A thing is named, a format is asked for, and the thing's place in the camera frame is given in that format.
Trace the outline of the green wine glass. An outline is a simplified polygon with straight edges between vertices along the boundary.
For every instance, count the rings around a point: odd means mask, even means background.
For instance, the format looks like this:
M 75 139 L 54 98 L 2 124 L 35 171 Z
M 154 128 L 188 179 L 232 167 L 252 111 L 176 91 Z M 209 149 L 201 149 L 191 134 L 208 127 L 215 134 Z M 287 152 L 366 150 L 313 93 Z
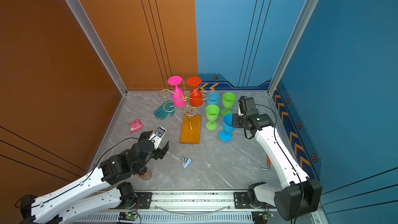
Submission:
M 206 107 L 206 118 L 208 122 L 206 127 L 209 130 L 215 130 L 218 127 L 217 119 L 220 114 L 220 108 L 217 105 L 210 104 Z
M 226 92 L 222 96 L 222 104 L 224 109 L 221 111 L 222 116 L 231 114 L 230 108 L 234 105 L 236 96 L 232 92 Z

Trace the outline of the green wine glass front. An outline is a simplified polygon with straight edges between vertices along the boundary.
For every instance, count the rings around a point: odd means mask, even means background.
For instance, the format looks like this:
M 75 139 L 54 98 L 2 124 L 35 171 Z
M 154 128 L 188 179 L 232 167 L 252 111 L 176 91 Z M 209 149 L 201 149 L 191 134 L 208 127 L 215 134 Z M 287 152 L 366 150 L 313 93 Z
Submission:
M 220 108 L 217 105 L 210 104 L 206 107 L 206 118 L 208 122 L 206 127 L 209 130 L 215 130 L 218 127 L 217 119 L 220 114 Z

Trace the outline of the light blue wine glass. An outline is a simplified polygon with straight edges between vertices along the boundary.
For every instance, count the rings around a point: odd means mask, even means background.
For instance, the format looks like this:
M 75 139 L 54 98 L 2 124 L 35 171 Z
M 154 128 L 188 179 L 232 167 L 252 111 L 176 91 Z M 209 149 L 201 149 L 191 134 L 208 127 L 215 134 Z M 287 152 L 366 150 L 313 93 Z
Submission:
M 207 104 L 208 105 L 219 105 L 219 101 L 220 101 L 220 95 L 216 92 L 210 92 L 208 94 L 208 98 L 207 98 Z

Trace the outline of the red wine glass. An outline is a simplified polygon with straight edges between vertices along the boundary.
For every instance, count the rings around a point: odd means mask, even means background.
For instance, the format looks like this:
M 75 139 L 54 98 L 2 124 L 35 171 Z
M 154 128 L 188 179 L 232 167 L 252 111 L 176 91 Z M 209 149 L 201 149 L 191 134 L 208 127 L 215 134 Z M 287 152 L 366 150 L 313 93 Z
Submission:
M 193 89 L 190 91 L 190 94 L 189 94 L 190 104 L 193 107 L 202 106 L 203 105 L 203 94 L 200 90 L 200 85 L 202 84 L 201 79 L 197 76 L 190 77 L 187 80 L 187 84 L 189 86 L 193 87 Z

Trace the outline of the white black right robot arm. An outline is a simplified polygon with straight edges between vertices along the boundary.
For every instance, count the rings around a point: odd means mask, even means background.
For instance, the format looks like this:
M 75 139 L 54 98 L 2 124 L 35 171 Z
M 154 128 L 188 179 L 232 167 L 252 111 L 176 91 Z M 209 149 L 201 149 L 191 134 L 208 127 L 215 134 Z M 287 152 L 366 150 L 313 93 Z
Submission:
M 280 187 L 267 183 L 249 186 L 248 197 L 252 206 L 275 206 L 286 221 L 318 210 L 322 193 L 320 181 L 311 179 L 298 165 L 279 137 L 276 124 L 269 115 L 246 117 L 243 114 L 233 114 L 232 126 L 251 132 L 252 137 L 265 150 L 280 181 Z

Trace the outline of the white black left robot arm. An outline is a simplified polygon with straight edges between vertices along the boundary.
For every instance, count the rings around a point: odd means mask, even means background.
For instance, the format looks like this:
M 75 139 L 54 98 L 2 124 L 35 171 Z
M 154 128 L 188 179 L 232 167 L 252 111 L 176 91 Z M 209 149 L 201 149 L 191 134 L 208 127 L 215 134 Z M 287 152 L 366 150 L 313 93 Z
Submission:
M 110 208 L 129 208 L 137 201 L 133 175 L 147 176 L 151 159 L 163 159 L 169 144 L 160 147 L 166 130 L 143 132 L 130 149 L 113 155 L 91 172 L 47 195 L 26 195 L 20 200 L 24 224 L 70 224 L 81 217 Z

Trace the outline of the orange wooden rack base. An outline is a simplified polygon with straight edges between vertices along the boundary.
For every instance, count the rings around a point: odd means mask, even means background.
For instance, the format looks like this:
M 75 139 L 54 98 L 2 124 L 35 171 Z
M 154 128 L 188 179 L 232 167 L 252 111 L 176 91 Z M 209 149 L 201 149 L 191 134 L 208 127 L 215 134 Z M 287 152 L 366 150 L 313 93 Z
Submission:
M 201 115 L 184 116 L 181 128 L 181 144 L 199 144 L 201 131 Z

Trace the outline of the magenta wine glass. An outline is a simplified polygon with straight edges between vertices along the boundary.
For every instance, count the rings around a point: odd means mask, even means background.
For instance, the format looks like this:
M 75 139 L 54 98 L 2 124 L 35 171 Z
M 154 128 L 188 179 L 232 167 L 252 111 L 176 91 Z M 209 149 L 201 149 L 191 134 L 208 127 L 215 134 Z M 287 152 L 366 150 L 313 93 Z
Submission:
M 176 107 L 184 107 L 185 105 L 184 91 L 178 87 L 182 81 L 183 79 L 180 76 L 172 76 L 168 79 L 168 84 L 175 87 L 172 98 Z

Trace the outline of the pink snack packet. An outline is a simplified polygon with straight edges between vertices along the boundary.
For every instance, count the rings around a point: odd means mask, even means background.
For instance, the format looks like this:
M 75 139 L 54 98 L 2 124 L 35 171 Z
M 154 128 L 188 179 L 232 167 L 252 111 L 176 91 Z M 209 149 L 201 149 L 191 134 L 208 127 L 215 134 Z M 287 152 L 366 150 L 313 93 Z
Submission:
M 129 125 L 130 125 L 130 133 L 137 132 L 137 131 L 139 131 L 139 130 L 144 128 L 144 125 L 142 124 L 140 119 L 134 120 Z

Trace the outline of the teal rubber glove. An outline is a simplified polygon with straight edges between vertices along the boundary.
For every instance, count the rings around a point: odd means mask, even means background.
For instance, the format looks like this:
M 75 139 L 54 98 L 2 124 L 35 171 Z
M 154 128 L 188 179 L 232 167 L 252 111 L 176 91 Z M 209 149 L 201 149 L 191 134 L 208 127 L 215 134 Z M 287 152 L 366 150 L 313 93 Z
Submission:
M 161 120 L 165 119 L 168 115 L 173 116 L 176 110 L 176 106 L 172 101 L 163 103 L 157 110 L 155 110 L 154 116 Z

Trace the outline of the light blue stapler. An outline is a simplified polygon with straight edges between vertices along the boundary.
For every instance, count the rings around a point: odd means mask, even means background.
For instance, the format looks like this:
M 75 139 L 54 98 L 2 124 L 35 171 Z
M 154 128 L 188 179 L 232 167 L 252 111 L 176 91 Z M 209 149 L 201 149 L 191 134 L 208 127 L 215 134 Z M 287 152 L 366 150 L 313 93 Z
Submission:
M 183 157 L 181 168 L 186 169 L 187 167 L 190 166 L 191 163 L 192 163 L 192 159 L 191 158 Z

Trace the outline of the green circuit board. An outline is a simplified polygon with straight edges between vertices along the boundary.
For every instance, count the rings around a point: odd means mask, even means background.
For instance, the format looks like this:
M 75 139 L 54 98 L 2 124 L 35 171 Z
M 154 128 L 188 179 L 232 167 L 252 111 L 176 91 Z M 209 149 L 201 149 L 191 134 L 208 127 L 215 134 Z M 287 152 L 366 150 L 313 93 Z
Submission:
M 251 215 L 254 224 L 267 224 L 268 220 L 274 217 L 272 212 L 252 212 Z
M 135 212 L 120 212 L 118 217 L 120 222 L 134 222 L 139 219 L 139 216 Z

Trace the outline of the green circuit board right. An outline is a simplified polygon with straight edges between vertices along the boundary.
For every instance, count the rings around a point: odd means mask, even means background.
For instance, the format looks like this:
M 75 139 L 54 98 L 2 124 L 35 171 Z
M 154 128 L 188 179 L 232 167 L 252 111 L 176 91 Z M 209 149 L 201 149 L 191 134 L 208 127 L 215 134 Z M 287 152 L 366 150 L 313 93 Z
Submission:
M 251 215 L 254 224 L 267 224 L 268 220 L 274 217 L 272 212 L 252 212 Z

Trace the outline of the aluminium corner post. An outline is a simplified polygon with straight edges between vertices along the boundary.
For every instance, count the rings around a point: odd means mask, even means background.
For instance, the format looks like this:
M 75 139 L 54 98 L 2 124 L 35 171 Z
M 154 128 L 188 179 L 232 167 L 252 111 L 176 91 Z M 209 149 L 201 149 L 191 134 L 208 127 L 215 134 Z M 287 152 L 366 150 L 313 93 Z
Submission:
M 269 96 L 273 96 L 318 2 L 319 0 L 306 0 L 304 2 L 300 15 L 298 16 L 291 36 L 268 87 L 267 93 Z
M 98 55 L 104 67 L 106 68 L 107 72 L 109 73 L 117 89 L 119 90 L 122 96 L 125 96 L 128 93 L 128 90 L 120 74 L 118 73 L 114 63 L 112 62 L 104 44 L 102 43 L 99 35 L 97 34 L 80 0 L 65 0 L 65 1 L 70 10 L 72 11 L 74 17 L 78 21 L 80 27 L 85 33 L 93 49 L 95 50 L 96 54 Z

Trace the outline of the aluminium corner post left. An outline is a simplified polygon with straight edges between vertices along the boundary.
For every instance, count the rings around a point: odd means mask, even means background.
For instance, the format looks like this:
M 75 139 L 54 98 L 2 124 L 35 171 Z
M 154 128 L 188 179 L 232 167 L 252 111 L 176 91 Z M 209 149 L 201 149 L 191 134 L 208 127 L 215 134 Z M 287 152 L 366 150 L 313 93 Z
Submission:
M 109 73 L 117 89 L 119 90 L 122 96 L 125 96 L 128 93 L 128 90 L 120 74 L 118 73 L 114 63 L 112 62 L 104 44 L 102 43 L 99 35 L 97 34 L 80 0 L 65 0 L 65 1 L 70 10 L 72 11 L 74 17 L 78 21 L 80 27 L 85 33 L 93 49 L 95 50 L 96 54 L 98 55 L 104 67 L 106 68 L 107 72 Z

